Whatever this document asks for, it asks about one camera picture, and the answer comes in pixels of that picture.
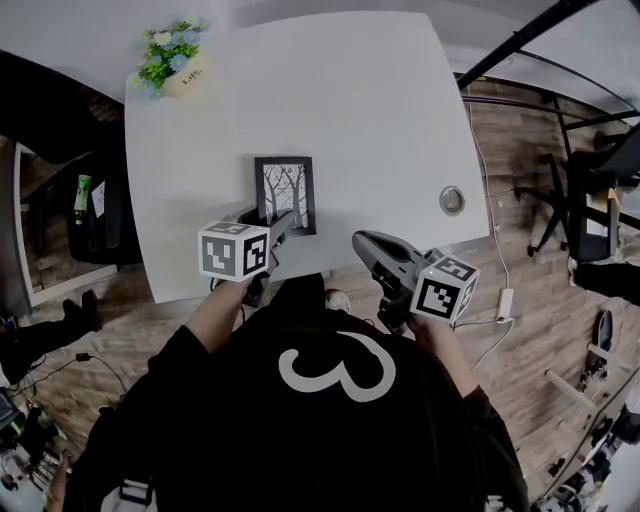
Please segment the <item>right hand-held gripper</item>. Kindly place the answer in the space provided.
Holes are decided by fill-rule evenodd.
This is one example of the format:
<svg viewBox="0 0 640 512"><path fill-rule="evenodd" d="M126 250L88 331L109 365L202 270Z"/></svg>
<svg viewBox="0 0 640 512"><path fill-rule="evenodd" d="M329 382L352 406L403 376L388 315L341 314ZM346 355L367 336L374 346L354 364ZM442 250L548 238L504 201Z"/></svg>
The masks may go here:
<svg viewBox="0 0 640 512"><path fill-rule="evenodd" d="M404 333L414 315L452 325L469 305L480 276L471 264L381 232L359 230L351 241L382 286L378 319L391 333Z"/></svg>

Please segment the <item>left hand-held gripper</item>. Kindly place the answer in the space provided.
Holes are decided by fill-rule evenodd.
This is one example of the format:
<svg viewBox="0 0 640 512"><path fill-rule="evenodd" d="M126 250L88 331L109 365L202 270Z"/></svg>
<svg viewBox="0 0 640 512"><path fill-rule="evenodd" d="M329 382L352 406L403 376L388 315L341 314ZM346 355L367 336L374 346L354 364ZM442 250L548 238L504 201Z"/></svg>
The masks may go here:
<svg viewBox="0 0 640 512"><path fill-rule="evenodd" d="M278 266L274 249L294 229L292 210L273 219L269 227L259 226L255 205L226 215L198 232L199 273L217 281L249 282L244 305L256 308Z"/></svg>

